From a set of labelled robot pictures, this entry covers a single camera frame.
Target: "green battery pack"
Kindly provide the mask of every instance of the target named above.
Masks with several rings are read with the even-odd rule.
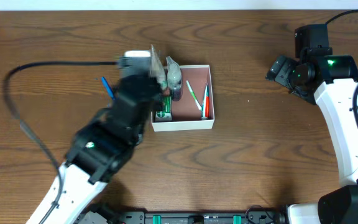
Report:
[[[164,96],[162,99],[163,110],[155,112],[155,121],[172,121],[171,96]]]

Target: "white pen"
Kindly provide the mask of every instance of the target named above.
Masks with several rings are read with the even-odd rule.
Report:
[[[194,100],[196,101],[196,104],[197,104],[198,109],[199,109],[199,110],[202,110],[202,107],[201,107],[201,105],[198,103],[198,100],[197,100],[196,95],[194,94],[193,90],[191,89],[191,86],[190,86],[189,81],[186,80],[186,83],[187,83],[187,87],[188,87],[189,90],[190,90],[191,95],[193,96]]]

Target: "wooden table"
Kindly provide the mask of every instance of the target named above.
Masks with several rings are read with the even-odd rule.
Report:
[[[209,64],[211,130],[155,133],[98,200],[148,211],[245,210],[315,202],[339,187],[336,157],[317,106],[288,95],[265,74],[295,56],[293,31],[338,11],[0,12],[0,223],[24,223],[55,176],[42,151],[2,102],[1,80],[43,60],[115,60],[154,44],[180,65]],[[358,14],[329,25],[335,54],[358,66]],[[59,161],[73,134],[108,104],[99,80],[114,67],[44,67],[11,82],[22,118]]]

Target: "green clip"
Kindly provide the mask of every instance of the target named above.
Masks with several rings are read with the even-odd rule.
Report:
[[[240,215],[233,216],[233,224],[241,224],[241,216]]]
[[[153,224],[161,224],[161,216],[153,215]]]

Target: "marker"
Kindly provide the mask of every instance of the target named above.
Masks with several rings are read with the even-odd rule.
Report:
[[[209,117],[209,96],[208,96],[208,83],[205,87],[204,92],[204,100],[203,100],[203,115],[201,117],[202,120],[206,120]]]
[[[110,85],[109,85],[109,83],[107,82],[107,80],[106,80],[104,77],[102,77],[101,80],[102,80],[102,83],[103,83],[103,85],[104,85],[104,88],[106,89],[106,91],[107,91],[107,93],[109,94],[109,96],[110,96],[113,100],[115,100],[116,98],[114,97],[114,94],[112,93],[111,88],[110,88]]]
[[[194,94],[193,90],[191,89],[189,81],[186,80],[186,83],[187,83],[187,87],[189,88],[189,91],[190,91],[191,95],[193,96],[194,100],[196,101],[196,105],[197,105],[198,109],[201,110],[202,109],[201,105],[198,103],[196,95]]]

